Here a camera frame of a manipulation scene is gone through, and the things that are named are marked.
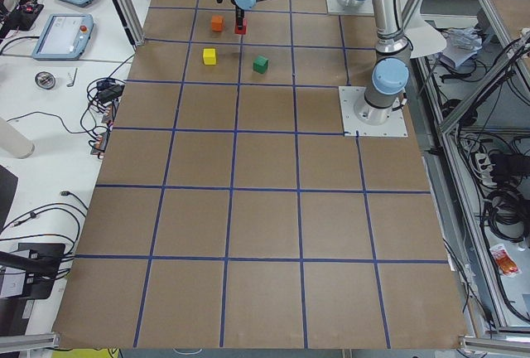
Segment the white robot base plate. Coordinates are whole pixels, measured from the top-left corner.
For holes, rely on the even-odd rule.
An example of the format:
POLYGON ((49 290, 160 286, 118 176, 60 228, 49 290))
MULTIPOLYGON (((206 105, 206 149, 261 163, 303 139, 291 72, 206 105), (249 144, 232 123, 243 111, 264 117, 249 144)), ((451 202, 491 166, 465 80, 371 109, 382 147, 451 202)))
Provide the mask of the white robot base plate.
POLYGON ((340 86, 340 112, 345 137, 407 138, 402 102, 396 97, 386 109, 368 105, 364 86, 340 86))

